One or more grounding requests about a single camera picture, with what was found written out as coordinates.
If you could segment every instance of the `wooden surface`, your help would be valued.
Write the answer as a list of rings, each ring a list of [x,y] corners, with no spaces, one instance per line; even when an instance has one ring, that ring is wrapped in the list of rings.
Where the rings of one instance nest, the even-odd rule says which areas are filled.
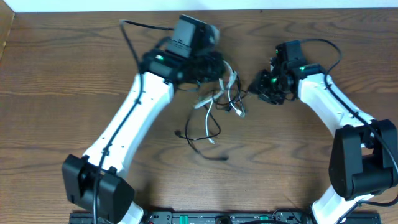
[[[13,20],[14,12],[3,0],[0,0],[0,60],[6,46],[6,40]]]
[[[67,201],[61,165],[80,156],[104,131],[136,73],[119,31],[119,19],[173,26],[180,12],[18,14],[0,64],[0,223],[66,223],[79,209]],[[332,9],[185,12],[215,24],[222,51],[247,86],[268,67],[274,47],[308,37],[335,42],[345,58],[332,76],[365,112],[398,124],[398,9]],[[139,55],[166,31],[127,26]],[[336,53],[307,44],[310,62],[325,67]],[[333,138],[316,114],[295,101],[272,106],[255,96],[247,116],[214,111],[222,127],[197,143],[206,161],[183,139],[196,93],[178,92],[148,131],[127,181],[136,202],[175,210],[274,210],[307,208],[330,185]],[[204,135],[204,110],[190,133]],[[386,202],[397,189],[374,200]],[[398,207],[363,207],[397,223]]]

